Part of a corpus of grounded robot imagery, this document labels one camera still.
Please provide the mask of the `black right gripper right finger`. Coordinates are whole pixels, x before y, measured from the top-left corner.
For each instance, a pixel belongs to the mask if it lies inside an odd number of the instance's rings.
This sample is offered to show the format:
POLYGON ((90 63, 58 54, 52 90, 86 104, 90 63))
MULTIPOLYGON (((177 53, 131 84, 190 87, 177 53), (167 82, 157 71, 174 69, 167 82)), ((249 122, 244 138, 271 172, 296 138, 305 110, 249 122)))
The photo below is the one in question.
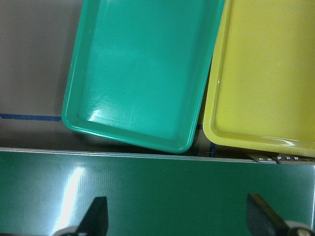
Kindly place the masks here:
POLYGON ((247 195, 247 227, 252 236, 286 236, 289 226, 258 194, 247 195))

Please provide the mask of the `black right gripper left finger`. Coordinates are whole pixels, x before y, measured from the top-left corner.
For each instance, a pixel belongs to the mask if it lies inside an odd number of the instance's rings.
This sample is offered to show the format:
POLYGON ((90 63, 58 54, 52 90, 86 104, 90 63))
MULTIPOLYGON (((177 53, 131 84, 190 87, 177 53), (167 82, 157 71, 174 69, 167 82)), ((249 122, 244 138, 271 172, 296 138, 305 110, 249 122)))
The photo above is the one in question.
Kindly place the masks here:
POLYGON ((78 236, 105 236, 108 227, 107 198, 95 197, 76 229, 76 234, 78 236))

